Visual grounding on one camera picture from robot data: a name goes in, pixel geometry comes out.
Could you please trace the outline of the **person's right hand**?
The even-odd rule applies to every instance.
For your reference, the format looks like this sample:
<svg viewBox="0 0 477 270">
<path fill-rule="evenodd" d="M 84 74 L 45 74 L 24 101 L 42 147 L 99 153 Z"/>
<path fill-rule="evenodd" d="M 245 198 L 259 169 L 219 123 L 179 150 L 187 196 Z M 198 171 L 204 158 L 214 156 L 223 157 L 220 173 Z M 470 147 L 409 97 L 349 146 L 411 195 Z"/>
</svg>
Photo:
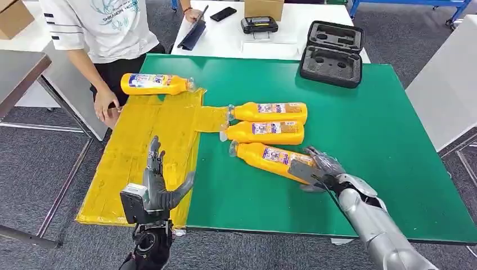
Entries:
<svg viewBox="0 0 477 270">
<path fill-rule="evenodd" d="M 116 95 L 111 90 L 100 90 L 94 99 L 94 110 L 96 116 L 106 126 L 114 129 L 119 119 L 122 107 Z"/>
</svg>

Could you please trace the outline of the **person's left hand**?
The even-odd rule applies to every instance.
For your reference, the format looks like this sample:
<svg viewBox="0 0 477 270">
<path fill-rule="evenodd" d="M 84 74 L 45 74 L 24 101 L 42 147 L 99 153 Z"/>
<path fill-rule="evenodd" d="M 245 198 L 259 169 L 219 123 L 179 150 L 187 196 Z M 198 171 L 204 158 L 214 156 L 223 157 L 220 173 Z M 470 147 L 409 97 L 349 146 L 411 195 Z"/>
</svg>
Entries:
<svg viewBox="0 0 477 270">
<path fill-rule="evenodd" d="M 191 7 L 184 10 L 184 17 L 190 23 L 194 23 L 195 21 L 197 21 L 202 14 L 202 11 Z"/>
</svg>

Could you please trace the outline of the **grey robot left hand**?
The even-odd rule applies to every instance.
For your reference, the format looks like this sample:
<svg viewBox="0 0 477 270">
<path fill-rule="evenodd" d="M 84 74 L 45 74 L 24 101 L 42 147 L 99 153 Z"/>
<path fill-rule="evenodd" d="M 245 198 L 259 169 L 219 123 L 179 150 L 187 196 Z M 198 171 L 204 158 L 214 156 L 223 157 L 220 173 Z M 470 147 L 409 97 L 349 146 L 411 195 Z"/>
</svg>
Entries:
<svg viewBox="0 0 477 270">
<path fill-rule="evenodd" d="M 160 146 L 158 136 L 153 136 L 143 173 L 143 184 L 148 188 L 150 210 L 172 210 L 192 189 L 195 171 L 188 172 L 183 183 L 175 190 L 167 190 L 163 172 L 165 150 L 160 151 Z"/>
</svg>

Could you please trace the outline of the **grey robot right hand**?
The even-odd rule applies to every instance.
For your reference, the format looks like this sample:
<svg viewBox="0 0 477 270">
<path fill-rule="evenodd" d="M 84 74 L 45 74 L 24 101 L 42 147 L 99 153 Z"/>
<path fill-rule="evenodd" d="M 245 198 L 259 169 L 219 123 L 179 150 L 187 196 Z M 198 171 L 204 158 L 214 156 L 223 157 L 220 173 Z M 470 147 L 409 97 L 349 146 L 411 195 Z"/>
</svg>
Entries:
<svg viewBox="0 0 477 270">
<path fill-rule="evenodd" d="M 300 189 L 305 192 L 324 192 L 331 190 L 334 180 L 339 174 L 345 173 L 338 160 L 321 152 L 313 146 L 304 148 L 304 151 L 312 158 L 313 164 L 305 169 L 306 184 L 301 184 Z"/>
</svg>

